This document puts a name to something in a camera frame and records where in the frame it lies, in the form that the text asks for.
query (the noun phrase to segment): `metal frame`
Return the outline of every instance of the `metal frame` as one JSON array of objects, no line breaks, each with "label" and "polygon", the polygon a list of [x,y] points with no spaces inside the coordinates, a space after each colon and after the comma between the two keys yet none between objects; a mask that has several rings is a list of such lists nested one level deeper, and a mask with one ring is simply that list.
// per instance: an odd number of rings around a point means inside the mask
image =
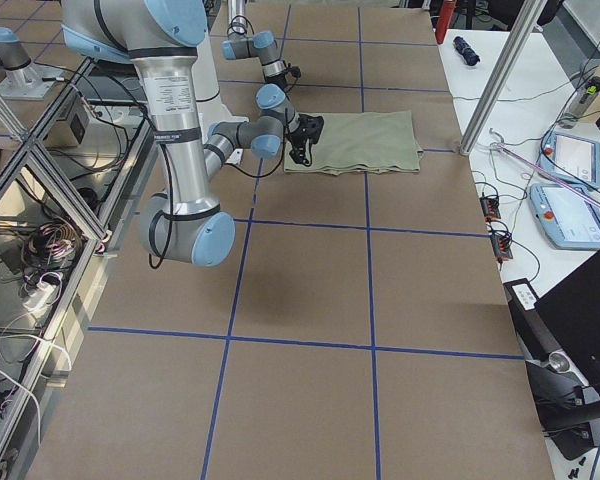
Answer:
[{"label": "metal frame", "polygon": [[529,34],[533,30],[536,20],[546,3],[547,0],[525,0],[522,5],[518,18],[516,18],[516,22],[513,24],[513,28],[509,34],[509,38],[507,38],[502,53],[495,67],[493,67],[493,72],[491,72],[491,76],[487,81],[487,86],[478,101],[478,105],[462,137],[462,142],[460,143],[461,155],[469,155],[478,141],[478,137],[498,101],[498,96],[504,88],[509,74],[513,70],[516,60],[527,43]]}]

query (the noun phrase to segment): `robot arm label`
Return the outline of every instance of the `robot arm label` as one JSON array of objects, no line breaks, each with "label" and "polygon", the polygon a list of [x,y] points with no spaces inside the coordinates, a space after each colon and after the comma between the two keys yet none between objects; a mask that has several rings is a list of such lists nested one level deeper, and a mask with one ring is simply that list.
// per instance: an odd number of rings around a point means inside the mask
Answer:
[{"label": "robot arm label", "polygon": [[147,77],[144,90],[152,115],[196,111],[187,77]]}]

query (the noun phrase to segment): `connector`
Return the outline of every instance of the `connector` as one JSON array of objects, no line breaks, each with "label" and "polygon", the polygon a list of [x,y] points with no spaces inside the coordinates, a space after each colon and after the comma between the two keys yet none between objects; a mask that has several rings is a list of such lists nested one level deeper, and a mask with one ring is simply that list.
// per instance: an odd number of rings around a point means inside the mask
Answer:
[{"label": "connector", "polygon": [[482,208],[485,222],[489,223],[502,218],[499,206],[500,202],[497,198],[485,197],[484,195],[480,197],[480,207]]},{"label": "connector", "polygon": [[511,253],[510,237],[507,237],[506,234],[503,235],[498,232],[491,232],[489,240],[491,240],[493,254],[496,256],[496,260],[498,260],[498,263],[506,262],[507,260],[513,259],[513,253]]}]

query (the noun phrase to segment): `power adapter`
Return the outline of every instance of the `power adapter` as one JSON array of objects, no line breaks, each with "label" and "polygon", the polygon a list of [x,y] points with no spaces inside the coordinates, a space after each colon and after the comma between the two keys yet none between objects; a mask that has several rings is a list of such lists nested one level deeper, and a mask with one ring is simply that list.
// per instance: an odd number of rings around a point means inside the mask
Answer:
[{"label": "power adapter", "polygon": [[[52,275],[57,283],[45,281],[46,275]],[[36,289],[22,302],[22,306],[29,312],[36,312],[43,309],[45,306],[53,302],[56,297],[56,292],[62,284],[62,274],[59,272],[45,273],[40,277],[36,284]]]}]

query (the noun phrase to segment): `wire bundle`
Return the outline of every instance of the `wire bundle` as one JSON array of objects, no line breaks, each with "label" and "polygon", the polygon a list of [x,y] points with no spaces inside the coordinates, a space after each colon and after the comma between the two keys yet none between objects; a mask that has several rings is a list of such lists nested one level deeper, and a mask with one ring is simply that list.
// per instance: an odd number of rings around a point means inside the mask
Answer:
[{"label": "wire bundle", "polygon": [[66,220],[58,218],[40,225],[24,242],[22,262],[44,272],[63,268],[82,247],[82,239]]}]

